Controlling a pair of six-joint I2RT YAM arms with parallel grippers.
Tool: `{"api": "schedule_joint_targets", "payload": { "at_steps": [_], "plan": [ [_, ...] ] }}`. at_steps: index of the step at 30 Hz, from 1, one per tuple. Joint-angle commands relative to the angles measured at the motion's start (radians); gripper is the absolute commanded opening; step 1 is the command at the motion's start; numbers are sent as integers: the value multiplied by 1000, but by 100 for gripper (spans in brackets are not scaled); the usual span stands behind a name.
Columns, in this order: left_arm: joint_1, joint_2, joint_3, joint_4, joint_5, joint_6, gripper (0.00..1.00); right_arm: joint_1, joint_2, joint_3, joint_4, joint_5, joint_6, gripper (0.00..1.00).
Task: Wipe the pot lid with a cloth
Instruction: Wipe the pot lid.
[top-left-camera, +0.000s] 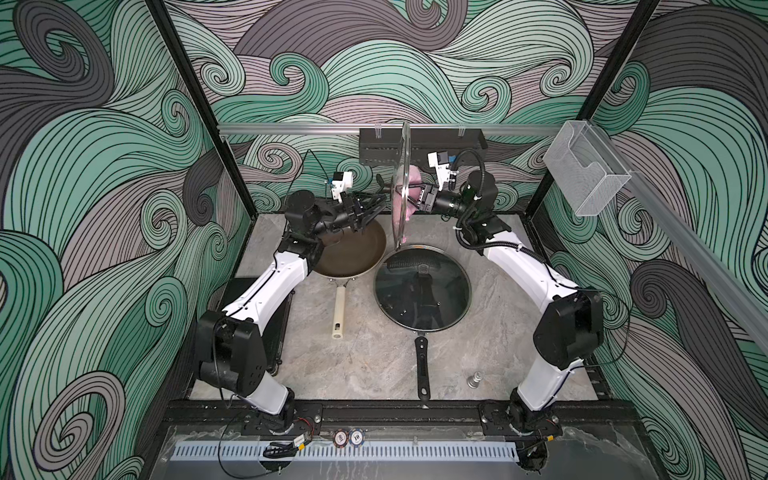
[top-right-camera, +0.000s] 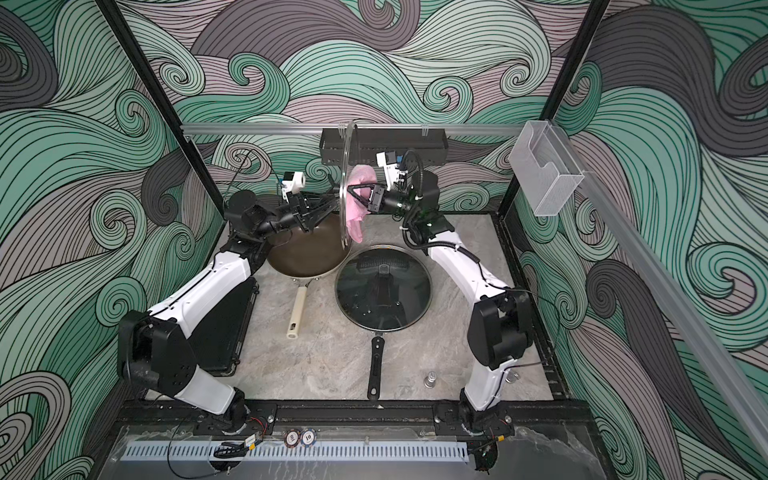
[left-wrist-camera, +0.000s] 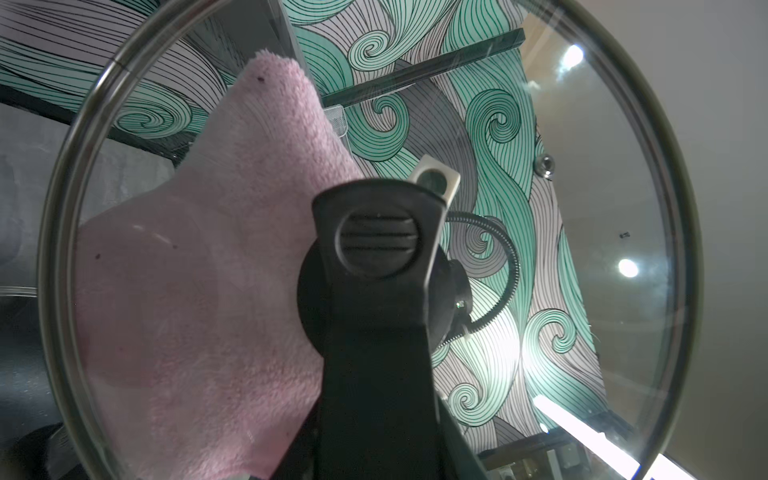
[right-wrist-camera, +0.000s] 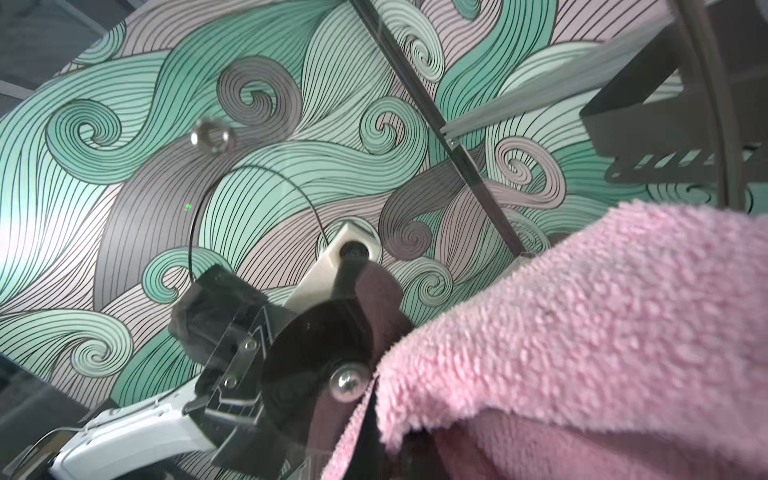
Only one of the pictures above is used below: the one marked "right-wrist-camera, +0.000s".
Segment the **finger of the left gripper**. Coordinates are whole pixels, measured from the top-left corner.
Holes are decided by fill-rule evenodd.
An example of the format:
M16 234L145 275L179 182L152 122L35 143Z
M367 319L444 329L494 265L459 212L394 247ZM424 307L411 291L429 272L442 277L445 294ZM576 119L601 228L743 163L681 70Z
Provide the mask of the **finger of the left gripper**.
M383 247L374 227L362 218L342 218L333 224L339 229L332 236L330 244L317 256L294 291L282 306L294 313L302 313L321 302L329 300L333 283L342 262L341 250L350 243L364 245L368 251L367 259L380 263Z

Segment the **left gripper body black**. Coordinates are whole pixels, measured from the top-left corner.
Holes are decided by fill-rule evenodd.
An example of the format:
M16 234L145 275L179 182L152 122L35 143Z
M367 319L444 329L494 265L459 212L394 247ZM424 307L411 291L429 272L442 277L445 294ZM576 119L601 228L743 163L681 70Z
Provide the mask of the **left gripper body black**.
M295 316L220 265L174 306L169 331L203 367L184 412L213 443L214 466L257 479L311 478L311 454L278 432L262 395L267 354Z

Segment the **glass lid of brown pan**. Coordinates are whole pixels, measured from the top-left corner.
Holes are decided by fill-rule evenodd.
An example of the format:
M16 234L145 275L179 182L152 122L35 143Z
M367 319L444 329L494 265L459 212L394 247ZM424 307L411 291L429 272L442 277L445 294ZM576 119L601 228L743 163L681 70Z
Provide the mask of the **glass lid of brown pan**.
M156 3L2 119L1 352L89 407L163 392L190 271L286 298L348 221L417 323L515 264L348 2Z

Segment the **pink microfibre cloth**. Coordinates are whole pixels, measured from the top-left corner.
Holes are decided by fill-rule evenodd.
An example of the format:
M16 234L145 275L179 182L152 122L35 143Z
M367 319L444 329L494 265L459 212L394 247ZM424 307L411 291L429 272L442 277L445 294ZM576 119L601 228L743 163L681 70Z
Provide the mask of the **pink microfibre cloth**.
M624 203L400 340L364 398L453 479L763 479L767 219Z

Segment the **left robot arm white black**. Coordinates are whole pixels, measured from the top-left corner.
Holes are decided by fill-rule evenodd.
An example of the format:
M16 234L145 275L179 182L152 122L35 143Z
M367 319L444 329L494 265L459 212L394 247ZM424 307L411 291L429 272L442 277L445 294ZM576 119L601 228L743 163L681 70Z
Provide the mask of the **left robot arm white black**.
M136 404L45 435L14 479L159 479L207 453L263 479L318 477L385 349L409 328L381 243L345 223L283 304L212 266L179 299L171 332L202 370Z

